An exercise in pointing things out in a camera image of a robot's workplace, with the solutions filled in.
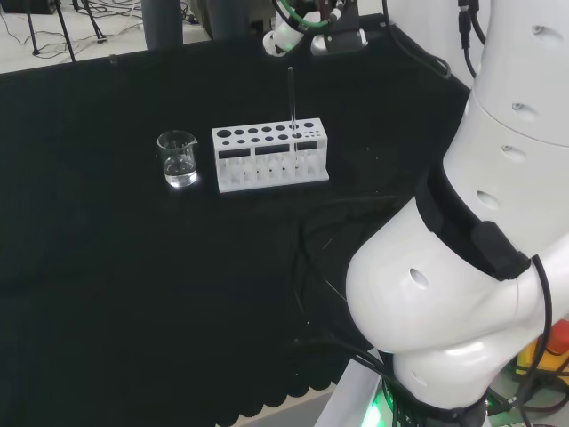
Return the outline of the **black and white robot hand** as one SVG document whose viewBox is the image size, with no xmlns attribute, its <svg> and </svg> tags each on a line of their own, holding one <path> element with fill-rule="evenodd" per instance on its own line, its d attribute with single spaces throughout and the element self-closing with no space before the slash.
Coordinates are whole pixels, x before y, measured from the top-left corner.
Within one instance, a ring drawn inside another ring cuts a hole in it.
<svg viewBox="0 0 569 427">
<path fill-rule="evenodd" d="M 263 37 L 265 52 L 283 57 L 303 41 L 313 55 L 358 52 L 368 40 L 359 23 L 357 1 L 274 1 L 273 28 Z"/>
</svg>

